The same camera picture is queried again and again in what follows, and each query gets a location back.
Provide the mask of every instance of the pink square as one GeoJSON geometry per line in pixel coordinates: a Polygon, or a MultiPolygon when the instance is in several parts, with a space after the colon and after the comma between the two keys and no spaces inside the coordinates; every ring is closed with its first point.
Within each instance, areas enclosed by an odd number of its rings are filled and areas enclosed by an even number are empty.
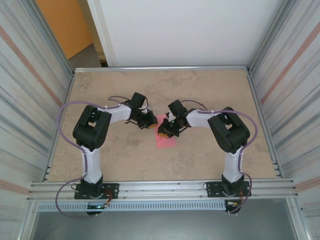
{"type": "Polygon", "coordinates": [[[175,147],[177,145],[176,138],[174,136],[171,137],[171,138],[158,136],[158,127],[160,126],[160,124],[162,124],[164,122],[165,118],[167,118],[167,116],[165,114],[156,116],[156,119],[158,121],[158,125],[154,128],[154,133],[155,133],[156,147],[158,149],[172,148],[172,147],[175,147]]]}

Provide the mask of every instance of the black mounting plate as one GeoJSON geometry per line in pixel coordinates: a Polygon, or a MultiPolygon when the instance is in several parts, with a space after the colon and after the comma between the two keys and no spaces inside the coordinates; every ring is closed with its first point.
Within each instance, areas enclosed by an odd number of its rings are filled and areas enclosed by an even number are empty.
{"type": "Polygon", "coordinates": [[[241,186],[237,189],[236,192],[229,195],[224,191],[222,187],[222,183],[223,183],[222,181],[208,181],[205,183],[206,193],[208,195],[208,198],[222,198],[222,197],[239,198],[240,191],[242,191],[244,198],[248,195],[249,186],[250,186],[248,181],[244,181],[241,184],[241,186]]]}
{"type": "MultiPolygon", "coordinates": [[[[112,199],[118,198],[119,193],[119,183],[102,183],[103,189],[108,189],[112,193],[112,199]]],[[[93,198],[84,192],[83,186],[81,183],[76,184],[74,199],[109,199],[105,193],[103,193],[99,197],[93,198]]]]}

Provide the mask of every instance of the beige work surface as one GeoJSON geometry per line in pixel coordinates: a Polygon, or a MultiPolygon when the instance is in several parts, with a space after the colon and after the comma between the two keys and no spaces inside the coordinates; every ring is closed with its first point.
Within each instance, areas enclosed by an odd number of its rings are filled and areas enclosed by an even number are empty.
{"type": "MultiPolygon", "coordinates": [[[[174,100],[193,99],[209,110],[225,107],[248,114],[259,125],[256,141],[244,151],[243,170],[253,178],[275,178],[275,171],[251,95],[246,74],[242,70],[205,71],[137,71],[77,73],[69,101],[89,101],[112,106],[112,95],[131,98],[134,92],[148,98],[155,115],[168,112],[174,100]]],[[[197,108],[195,103],[184,103],[197,108]]],[[[67,108],[62,130],[75,142],[72,131],[85,105],[67,108]]],[[[251,136],[254,126],[243,119],[251,136]]],[[[105,181],[170,181],[220,179],[224,171],[224,152],[212,131],[192,127],[176,138],[176,146],[156,147],[154,129],[139,129],[124,121],[109,126],[101,149],[101,171],[105,181]]],[[[48,180],[69,181],[82,174],[79,149],[60,136],[48,180]]]]}

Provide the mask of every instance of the corrugated metal wall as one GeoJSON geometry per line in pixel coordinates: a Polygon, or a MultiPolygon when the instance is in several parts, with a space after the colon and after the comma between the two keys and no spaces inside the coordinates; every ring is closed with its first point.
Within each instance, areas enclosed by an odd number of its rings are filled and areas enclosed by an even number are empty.
{"type": "Polygon", "coordinates": [[[42,180],[73,75],[31,4],[0,1],[1,240],[13,238],[30,184],[42,180]]]}
{"type": "Polygon", "coordinates": [[[320,239],[320,1],[295,1],[253,82],[285,177],[320,239]]]}

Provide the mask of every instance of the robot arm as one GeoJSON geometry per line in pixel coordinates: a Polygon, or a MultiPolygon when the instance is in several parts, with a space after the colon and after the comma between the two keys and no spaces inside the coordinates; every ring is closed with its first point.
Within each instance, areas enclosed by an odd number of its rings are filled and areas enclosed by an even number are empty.
{"type": "Polygon", "coordinates": [[[171,138],[179,137],[180,133],[191,127],[205,127],[212,130],[212,133],[224,151],[224,172],[222,183],[225,192],[231,194],[243,183],[244,176],[239,172],[242,169],[241,149],[247,144],[250,132],[246,125],[235,113],[215,113],[214,111],[201,111],[198,109],[187,110],[179,100],[169,106],[168,119],[164,119],[158,128],[160,136],[171,138]]]}
{"type": "Polygon", "coordinates": [[[82,112],[75,128],[73,137],[76,144],[85,151],[87,158],[87,171],[85,170],[85,156],[82,152],[82,176],[81,180],[85,192],[93,198],[100,196],[102,190],[103,175],[100,169],[101,146],[104,144],[109,125],[118,121],[135,121],[140,129],[155,127],[157,118],[149,110],[148,105],[143,105],[146,97],[135,92],[131,100],[122,102],[118,106],[100,109],[87,105],[82,112]]]}

